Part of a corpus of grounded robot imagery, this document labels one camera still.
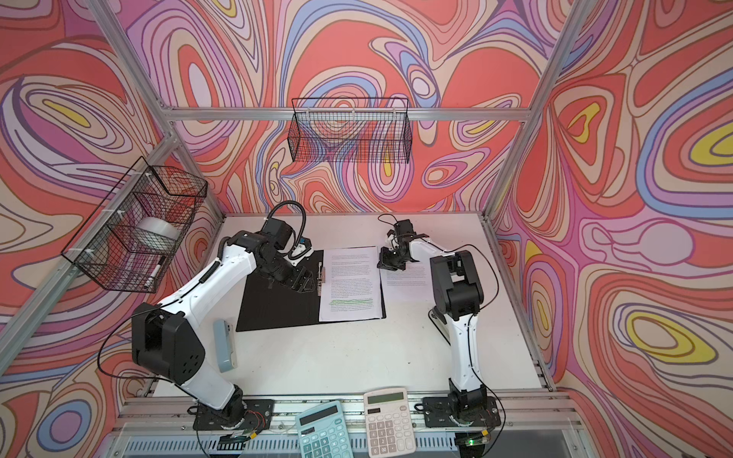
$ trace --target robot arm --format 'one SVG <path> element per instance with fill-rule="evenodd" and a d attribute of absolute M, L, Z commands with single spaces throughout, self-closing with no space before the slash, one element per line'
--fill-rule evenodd
<path fill-rule="evenodd" d="M 302 237 L 288 254 L 280 252 L 291 235 L 285 222 L 269 218 L 258 232 L 225 237 L 217 258 L 201 273 L 160 304 L 142 303 L 133 315 L 133 362 L 208 406 L 223 428 L 237 427 L 244 417 L 242 391 L 206 362 L 196 330 L 211 308 L 252 273 L 295 291 L 312 291 L 312 272 L 298 267 L 313 252 L 310 240 Z"/>
<path fill-rule="evenodd" d="M 484 292 L 469 251 L 445 251 L 413 230 L 410 220 L 397 221 L 387 234 L 377 266 L 404 270 L 407 262 L 426 262 L 432 274 L 433 314 L 448 328 L 452 351 L 449 409 L 454 419 L 470 423 L 487 408 L 487 388 L 481 382 L 476 324 Z"/>

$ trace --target colorful backdrop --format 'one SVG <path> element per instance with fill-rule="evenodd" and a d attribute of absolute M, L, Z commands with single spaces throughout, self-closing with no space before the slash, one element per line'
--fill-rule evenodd
<path fill-rule="evenodd" d="M 0 328 L 121 174 L 160 141 L 83 3 L 0 2 Z M 199 270 L 213 221 L 203 207 L 157 295 L 77 278 L 0 377 L 0 457 L 92 456 L 141 386 L 96 372 L 101 340 L 140 302 Z M 110 340 L 108 372 L 141 373 L 129 333 L 124 326 Z"/>
<path fill-rule="evenodd" d="M 601 0 L 492 214 L 605 457 L 733 456 L 733 4 Z"/>
<path fill-rule="evenodd" d="M 163 103 L 287 107 L 405 96 L 417 107 L 526 107 L 564 1 L 136 1 L 117 17 Z M 518 123 L 413 123 L 409 165 L 292 164 L 288 122 L 179 122 L 229 213 L 482 210 Z"/>

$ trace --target black clipboard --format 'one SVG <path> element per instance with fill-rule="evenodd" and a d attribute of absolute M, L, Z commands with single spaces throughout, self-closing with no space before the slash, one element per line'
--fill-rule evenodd
<path fill-rule="evenodd" d="M 323 250 L 314 251 L 301 265 L 318 276 L 323 263 Z M 280 284 L 253 273 L 247 277 L 242 296 L 242 306 L 237 319 L 237 332 L 246 330 L 262 330 L 277 328 L 294 328 L 295 326 L 324 325 L 331 322 L 318 321 L 320 296 L 318 291 L 296 292 Z M 382 294 L 382 318 L 387 318 Z"/>

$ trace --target sheet of paper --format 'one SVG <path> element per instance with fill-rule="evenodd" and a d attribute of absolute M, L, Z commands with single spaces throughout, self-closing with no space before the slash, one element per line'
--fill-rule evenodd
<path fill-rule="evenodd" d="M 356 321 L 382 317 L 377 247 L 323 251 L 319 321 Z"/>
<path fill-rule="evenodd" d="M 382 276 L 382 292 L 384 305 L 393 303 L 425 302 L 435 305 L 432 296 L 432 276 L 430 264 L 426 262 L 408 262 L 404 270 L 379 270 Z"/>

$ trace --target wire basket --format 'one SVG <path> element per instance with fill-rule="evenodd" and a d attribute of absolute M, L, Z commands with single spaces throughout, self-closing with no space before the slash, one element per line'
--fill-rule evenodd
<path fill-rule="evenodd" d="M 292 161 L 409 163 L 409 105 L 403 97 L 294 98 Z"/>
<path fill-rule="evenodd" d="M 78 256 L 69 258 L 68 245 L 62 256 L 104 289 L 155 292 L 207 188 L 205 180 L 176 167 L 147 166 Z"/>

